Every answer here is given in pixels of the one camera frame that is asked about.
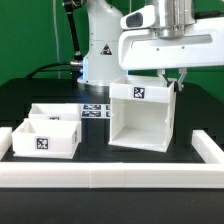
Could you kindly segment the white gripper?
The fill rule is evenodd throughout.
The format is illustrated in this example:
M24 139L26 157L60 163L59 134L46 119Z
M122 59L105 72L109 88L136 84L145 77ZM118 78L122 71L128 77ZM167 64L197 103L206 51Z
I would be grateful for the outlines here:
M120 21L118 58L125 70L158 69L167 87L164 69L179 69L178 91L187 68L224 64L224 13L196 13L193 0L149 0Z

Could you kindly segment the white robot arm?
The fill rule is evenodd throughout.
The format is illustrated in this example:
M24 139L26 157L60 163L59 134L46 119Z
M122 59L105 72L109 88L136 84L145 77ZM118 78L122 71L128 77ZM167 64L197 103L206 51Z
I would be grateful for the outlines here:
M127 70L224 65L224 17L194 13L193 0L146 0L126 16L106 0L87 0L89 51L78 83L102 90Z

